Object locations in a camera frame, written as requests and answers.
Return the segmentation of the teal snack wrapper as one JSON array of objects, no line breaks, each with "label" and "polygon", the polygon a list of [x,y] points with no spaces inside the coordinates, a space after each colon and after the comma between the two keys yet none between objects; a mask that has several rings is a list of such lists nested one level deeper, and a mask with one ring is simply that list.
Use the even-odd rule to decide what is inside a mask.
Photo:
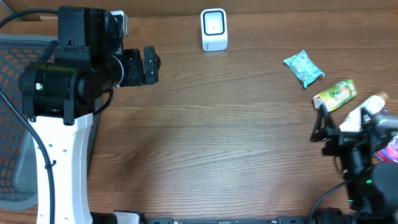
[{"label": "teal snack wrapper", "polygon": [[295,76],[303,83],[303,87],[307,88],[310,84],[324,77],[325,74],[310,60],[306,51],[293,55],[283,62],[291,69]]}]

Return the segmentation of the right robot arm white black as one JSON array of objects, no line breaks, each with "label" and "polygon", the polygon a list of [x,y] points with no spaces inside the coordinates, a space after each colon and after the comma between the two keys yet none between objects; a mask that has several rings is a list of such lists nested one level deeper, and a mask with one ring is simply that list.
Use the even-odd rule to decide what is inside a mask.
[{"label": "right robot arm white black", "polygon": [[[397,116],[360,111],[358,132],[339,130],[324,106],[318,111],[310,137],[324,142],[322,154],[339,160],[343,182],[322,195],[312,207],[309,223],[397,223],[397,164],[373,164],[373,155],[397,134]],[[352,213],[339,208],[319,208],[324,199],[345,187]]]}]

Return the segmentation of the purple pad package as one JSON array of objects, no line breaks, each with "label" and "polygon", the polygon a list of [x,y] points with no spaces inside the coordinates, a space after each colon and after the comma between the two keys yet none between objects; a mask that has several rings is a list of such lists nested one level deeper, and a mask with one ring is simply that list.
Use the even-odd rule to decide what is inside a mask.
[{"label": "purple pad package", "polygon": [[376,131],[381,142],[374,155],[380,162],[397,163],[397,116],[383,111],[377,121]]}]

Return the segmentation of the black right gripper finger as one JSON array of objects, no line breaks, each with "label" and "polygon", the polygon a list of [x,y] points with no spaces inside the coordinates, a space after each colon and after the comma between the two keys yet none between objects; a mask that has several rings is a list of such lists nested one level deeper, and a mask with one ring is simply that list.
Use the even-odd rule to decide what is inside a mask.
[{"label": "black right gripper finger", "polygon": [[361,108],[361,132],[366,132],[370,128],[372,114],[367,108]]},{"label": "black right gripper finger", "polygon": [[310,136],[311,142],[326,141],[337,132],[334,122],[325,105],[320,105],[317,120]]}]

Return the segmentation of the white tube gold cap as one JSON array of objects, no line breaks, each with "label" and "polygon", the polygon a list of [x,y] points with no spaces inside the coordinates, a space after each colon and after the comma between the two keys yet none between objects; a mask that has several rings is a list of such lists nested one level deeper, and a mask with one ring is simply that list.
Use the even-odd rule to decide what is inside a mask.
[{"label": "white tube gold cap", "polygon": [[362,124],[371,119],[371,115],[380,112],[386,105],[389,96],[380,91],[370,96],[362,102],[357,108],[349,113],[346,119],[340,124],[339,129],[342,132],[360,132]]}]

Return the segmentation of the green juice pouch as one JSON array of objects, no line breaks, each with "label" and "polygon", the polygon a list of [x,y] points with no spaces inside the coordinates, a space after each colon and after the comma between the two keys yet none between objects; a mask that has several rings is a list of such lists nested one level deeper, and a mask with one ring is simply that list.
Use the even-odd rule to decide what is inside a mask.
[{"label": "green juice pouch", "polygon": [[337,110],[358,94],[353,80],[342,80],[312,99],[314,108],[323,105],[327,112]]}]

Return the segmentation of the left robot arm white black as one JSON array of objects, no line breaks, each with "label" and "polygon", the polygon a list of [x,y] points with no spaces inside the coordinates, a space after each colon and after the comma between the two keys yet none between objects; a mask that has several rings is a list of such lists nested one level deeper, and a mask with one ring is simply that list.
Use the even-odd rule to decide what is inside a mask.
[{"label": "left robot arm white black", "polygon": [[89,209],[88,143],[96,100],[116,87],[157,83],[160,58],[151,46],[124,49],[122,11],[62,6],[57,14],[57,40],[18,81],[35,146],[37,222],[144,223],[141,213]]}]

